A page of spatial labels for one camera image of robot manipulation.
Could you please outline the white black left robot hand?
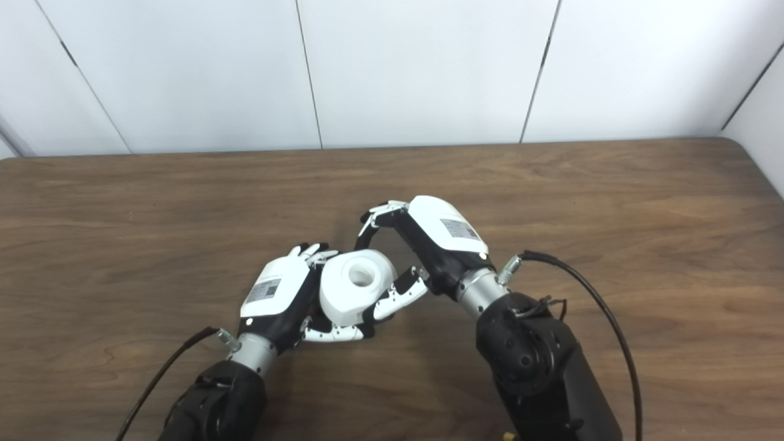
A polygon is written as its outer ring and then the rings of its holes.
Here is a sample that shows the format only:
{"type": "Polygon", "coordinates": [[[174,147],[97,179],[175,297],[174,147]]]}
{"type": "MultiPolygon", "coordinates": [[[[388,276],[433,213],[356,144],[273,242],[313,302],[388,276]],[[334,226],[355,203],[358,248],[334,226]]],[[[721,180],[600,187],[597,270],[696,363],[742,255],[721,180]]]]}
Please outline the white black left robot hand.
{"type": "Polygon", "coordinates": [[[341,254],[327,243],[294,246],[267,263],[239,313],[239,348],[228,360],[265,377],[272,363],[303,341],[327,343],[375,337],[375,324],[339,325],[319,303],[326,262],[341,254]]]}

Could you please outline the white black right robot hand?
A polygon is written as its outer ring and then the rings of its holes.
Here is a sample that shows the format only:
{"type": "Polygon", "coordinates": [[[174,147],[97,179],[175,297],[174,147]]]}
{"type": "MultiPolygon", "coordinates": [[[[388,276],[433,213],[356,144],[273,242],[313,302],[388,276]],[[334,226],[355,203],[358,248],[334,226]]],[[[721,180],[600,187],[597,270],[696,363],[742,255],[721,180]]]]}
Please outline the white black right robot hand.
{"type": "Polygon", "coordinates": [[[509,290],[499,285],[488,244],[447,201],[418,195],[370,208],[360,221],[355,249],[367,249],[381,228],[392,228],[418,258],[429,291],[445,295],[477,322],[509,290]]]}

